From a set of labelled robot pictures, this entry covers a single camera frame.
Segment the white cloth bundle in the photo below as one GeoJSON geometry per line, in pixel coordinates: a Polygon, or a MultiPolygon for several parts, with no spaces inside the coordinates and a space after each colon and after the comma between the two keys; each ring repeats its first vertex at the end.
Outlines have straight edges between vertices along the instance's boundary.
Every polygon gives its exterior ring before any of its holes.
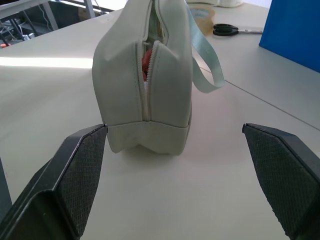
{"type": "Polygon", "coordinates": [[[223,8],[236,8],[244,3],[244,0],[185,0],[188,4],[208,4],[223,8]]]}

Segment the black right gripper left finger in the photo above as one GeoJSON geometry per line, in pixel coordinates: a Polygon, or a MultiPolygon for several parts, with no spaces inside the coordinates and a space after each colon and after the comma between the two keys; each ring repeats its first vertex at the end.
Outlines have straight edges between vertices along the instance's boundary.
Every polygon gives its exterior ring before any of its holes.
{"type": "Polygon", "coordinates": [[[97,193],[108,128],[68,136],[0,223],[0,240],[80,240],[97,193]]]}

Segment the grey metal frame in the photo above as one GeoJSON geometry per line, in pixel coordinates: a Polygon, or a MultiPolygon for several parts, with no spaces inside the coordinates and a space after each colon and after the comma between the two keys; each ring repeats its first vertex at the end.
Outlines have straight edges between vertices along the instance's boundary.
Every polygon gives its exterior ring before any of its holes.
{"type": "Polygon", "coordinates": [[[0,0],[0,21],[58,30],[101,14],[92,0],[0,0]]]}

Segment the red item inside pouch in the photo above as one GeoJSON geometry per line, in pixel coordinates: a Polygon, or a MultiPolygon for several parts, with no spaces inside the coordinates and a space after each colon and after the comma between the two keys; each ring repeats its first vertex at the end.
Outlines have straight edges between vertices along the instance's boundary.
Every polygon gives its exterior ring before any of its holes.
{"type": "Polygon", "coordinates": [[[152,49],[148,49],[145,54],[143,55],[143,58],[141,59],[142,63],[142,73],[143,73],[143,81],[147,81],[147,74],[148,74],[148,69],[149,69],[149,64],[150,64],[150,59],[152,55],[152,49]]]}

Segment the blue box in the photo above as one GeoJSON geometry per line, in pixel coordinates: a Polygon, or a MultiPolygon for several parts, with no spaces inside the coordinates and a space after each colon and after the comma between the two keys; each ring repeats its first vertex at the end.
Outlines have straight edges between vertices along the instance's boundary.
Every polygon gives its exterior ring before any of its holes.
{"type": "Polygon", "coordinates": [[[320,0],[272,0],[259,46],[320,73],[320,0]]]}

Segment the pale green zipper pouch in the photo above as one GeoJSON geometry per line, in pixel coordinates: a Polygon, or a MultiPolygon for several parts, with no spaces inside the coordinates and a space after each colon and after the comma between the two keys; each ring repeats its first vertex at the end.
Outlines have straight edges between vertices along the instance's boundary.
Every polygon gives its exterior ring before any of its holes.
{"type": "Polygon", "coordinates": [[[143,146],[180,155],[192,119],[192,87],[225,79],[185,0],[127,0],[93,56],[93,87],[114,153],[143,146]],[[152,49],[144,81],[142,58],[152,49]]]}

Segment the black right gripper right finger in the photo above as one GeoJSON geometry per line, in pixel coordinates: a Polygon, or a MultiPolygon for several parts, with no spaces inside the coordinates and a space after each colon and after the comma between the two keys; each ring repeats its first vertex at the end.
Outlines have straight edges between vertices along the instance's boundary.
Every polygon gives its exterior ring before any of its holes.
{"type": "Polygon", "coordinates": [[[296,135],[242,127],[259,185],[290,240],[320,240],[320,158],[296,135]]]}

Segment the black handled scissors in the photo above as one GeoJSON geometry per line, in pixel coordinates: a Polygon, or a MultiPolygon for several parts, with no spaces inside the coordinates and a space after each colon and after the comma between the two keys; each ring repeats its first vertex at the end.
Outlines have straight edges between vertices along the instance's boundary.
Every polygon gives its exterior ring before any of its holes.
{"type": "Polygon", "coordinates": [[[240,29],[234,25],[226,23],[217,23],[213,25],[212,33],[216,36],[231,37],[237,34],[258,34],[262,35],[262,30],[240,29]]]}

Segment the brown packing tape roll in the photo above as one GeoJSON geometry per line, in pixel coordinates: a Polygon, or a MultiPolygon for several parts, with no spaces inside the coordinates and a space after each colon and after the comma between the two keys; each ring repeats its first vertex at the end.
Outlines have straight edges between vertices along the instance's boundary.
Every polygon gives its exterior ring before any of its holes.
{"type": "Polygon", "coordinates": [[[188,6],[200,31],[205,36],[212,35],[215,18],[214,6],[206,3],[189,3],[188,6]]]}

